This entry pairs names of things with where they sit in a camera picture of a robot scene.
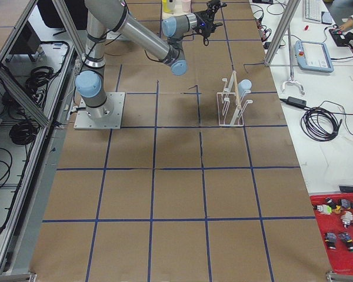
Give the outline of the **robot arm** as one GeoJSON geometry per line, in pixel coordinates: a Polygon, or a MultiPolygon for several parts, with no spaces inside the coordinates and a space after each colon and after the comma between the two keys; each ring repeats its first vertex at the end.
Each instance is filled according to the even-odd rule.
{"type": "Polygon", "coordinates": [[[84,67],[76,77],[75,86],[85,103],[86,114],[91,119],[106,118],[114,111],[114,103],[104,90],[105,46],[109,32],[117,33],[121,40],[120,56],[126,55],[135,45],[146,54],[152,54],[152,61],[170,66],[174,75],[181,76],[187,69],[182,40],[186,33],[201,35],[204,45],[220,26],[215,23],[215,14],[225,3],[207,2],[203,11],[180,16],[171,16],[162,21],[162,31],[167,40],[143,26],[130,13],[125,1],[85,1],[88,10],[86,45],[82,60],[84,67]]]}

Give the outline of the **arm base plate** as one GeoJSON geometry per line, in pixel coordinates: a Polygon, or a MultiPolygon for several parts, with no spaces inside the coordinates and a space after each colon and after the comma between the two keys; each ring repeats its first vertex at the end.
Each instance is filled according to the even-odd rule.
{"type": "Polygon", "coordinates": [[[98,108],[90,108],[81,98],[79,110],[76,114],[74,129],[76,130],[104,130],[120,129],[125,104],[125,92],[107,92],[106,102],[98,108]]]}

